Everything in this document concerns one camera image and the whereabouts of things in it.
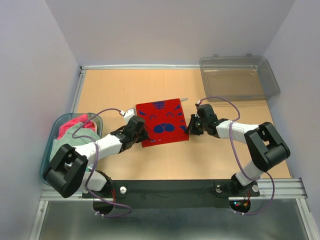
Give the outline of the red blue cat towel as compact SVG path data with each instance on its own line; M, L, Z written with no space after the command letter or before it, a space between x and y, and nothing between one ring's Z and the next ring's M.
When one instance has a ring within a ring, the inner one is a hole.
M144 148L189 140L179 98L139 103L135 109L137 115L145 120L148 137L142 141Z

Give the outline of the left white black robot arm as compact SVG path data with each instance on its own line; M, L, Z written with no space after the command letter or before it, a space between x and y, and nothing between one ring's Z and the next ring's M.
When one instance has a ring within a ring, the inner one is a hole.
M94 169L87 172L86 168L96 165L100 159L116 155L130 149L133 144L140 142L146 136L146 121L132 116L123 127L107 136L80 146L62 145L42 177L63 198L71 197L78 190L84 190L85 185L92 187L100 197L111 193L111 184Z

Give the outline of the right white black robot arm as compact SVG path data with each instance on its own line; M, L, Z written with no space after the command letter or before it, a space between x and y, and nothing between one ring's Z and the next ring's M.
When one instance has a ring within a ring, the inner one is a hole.
M204 133L218 138L229 139L232 151L234 142L247 146L250 161L225 183L215 183L211 192L219 198L240 197L248 194L259 196L258 179L270 169L288 159L290 149L270 122L262 124L244 124L236 120L218 118L210 104L197 104L196 113L184 131L188 135L200 136Z

